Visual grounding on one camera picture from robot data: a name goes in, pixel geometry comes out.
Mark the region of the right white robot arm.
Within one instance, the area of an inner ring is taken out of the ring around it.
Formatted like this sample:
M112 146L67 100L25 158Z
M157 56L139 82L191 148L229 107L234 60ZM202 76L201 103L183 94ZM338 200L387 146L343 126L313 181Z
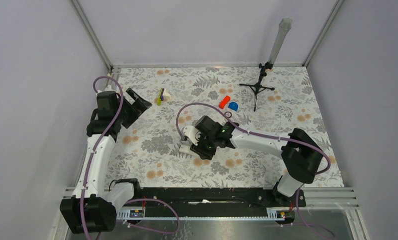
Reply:
M180 132L182 140L192 142L186 153L203 160L211 160L218 148L248 149L280 158L287 168L274 187L273 198L280 206L290 203L298 188L314 181L323 158L318 145L299 128L271 135L242 129L230 120L221 125L205 115Z

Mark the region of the white remote control body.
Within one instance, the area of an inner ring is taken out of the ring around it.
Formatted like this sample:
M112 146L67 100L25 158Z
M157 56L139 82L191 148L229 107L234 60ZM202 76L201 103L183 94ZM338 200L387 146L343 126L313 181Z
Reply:
M188 155L194 155L195 153L190 149L190 145L181 145L179 147L179 152L188 154Z

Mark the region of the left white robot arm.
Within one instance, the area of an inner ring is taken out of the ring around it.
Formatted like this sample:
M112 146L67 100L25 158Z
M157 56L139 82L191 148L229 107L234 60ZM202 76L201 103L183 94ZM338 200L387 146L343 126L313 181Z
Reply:
M134 206L142 199L141 190L127 180L118 180L113 190L105 191L104 179L118 133L152 106L133 89L126 93L133 103L112 90L96 96L97 107L86 128L87 153L80 178L71 197L60 203L60 212L74 234L112 231L123 205Z

